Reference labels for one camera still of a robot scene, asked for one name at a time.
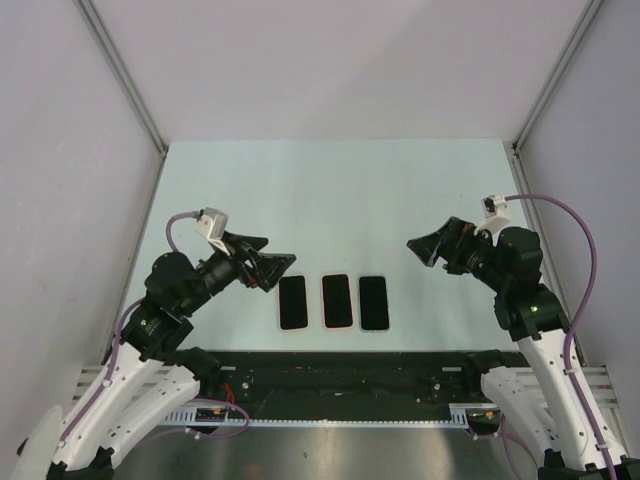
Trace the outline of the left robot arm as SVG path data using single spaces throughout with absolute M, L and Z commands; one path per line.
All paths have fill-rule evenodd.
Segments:
M 223 232 L 213 254 L 193 264 L 171 250 L 145 280 L 145 295 L 123 313 L 111 353 L 68 414 L 52 407 L 18 450 L 14 479 L 110 479 L 126 456 L 177 407 L 214 397 L 220 363 L 179 347 L 193 314 L 234 282 L 269 292 L 294 264 L 266 253 L 263 237 Z

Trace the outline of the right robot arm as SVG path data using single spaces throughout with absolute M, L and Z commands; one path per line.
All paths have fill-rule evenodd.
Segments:
M 498 407 L 531 453 L 538 478 L 638 478 L 638 459 L 610 429 L 575 348 L 565 344 L 569 321 L 541 281 L 538 234 L 507 227 L 493 236 L 451 217 L 407 246 L 424 265 L 442 259 L 447 273 L 470 274 L 494 292 L 497 321 L 527 361 L 541 395 L 531 396 L 496 350 L 471 356 L 461 388 L 469 399 L 489 399 Z

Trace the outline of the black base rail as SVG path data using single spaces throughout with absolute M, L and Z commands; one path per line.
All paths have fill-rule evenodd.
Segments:
M 417 420 L 453 403 L 484 403 L 484 367 L 525 367 L 520 353 L 489 351 L 338 353 L 212 352 L 222 369 L 206 397 L 259 418 Z

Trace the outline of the right aluminium frame post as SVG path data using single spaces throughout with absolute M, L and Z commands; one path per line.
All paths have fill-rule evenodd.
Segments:
M 586 2 L 525 120 L 511 141 L 511 148 L 514 152 L 519 153 L 525 146 L 607 4 L 608 1 L 605 0 L 589 0 Z

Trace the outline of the aluminium frame post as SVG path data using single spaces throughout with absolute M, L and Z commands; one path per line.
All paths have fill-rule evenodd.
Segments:
M 519 153 L 525 146 L 607 4 L 608 1 L 605 0 L 589 0 L 586 2 L 525 120 L 511 141 L 511 148 L 514 152 Z
M 157 122 L 145 102 L 143 95 L 128 68 L 97 5 L 91 0 L 74 0 L 74 6 L 96 43 L 105 62 L 118 83 L 133 114 L 140 123 L 161 159 L 165 159 L 169 146 L 163 139 Z

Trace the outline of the left aluminium frame post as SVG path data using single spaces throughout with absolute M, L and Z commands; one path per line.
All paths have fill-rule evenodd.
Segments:
M 74 6 L 96 43 L 105 62 L 118 83 L 133 114 L 140 123 L 161 159 L 165 159 L 169 146 L 163 139 L 157 122 L 145 102 L 143 95 L 128 68 L 97 5 L 91 0 L 74 0 Z

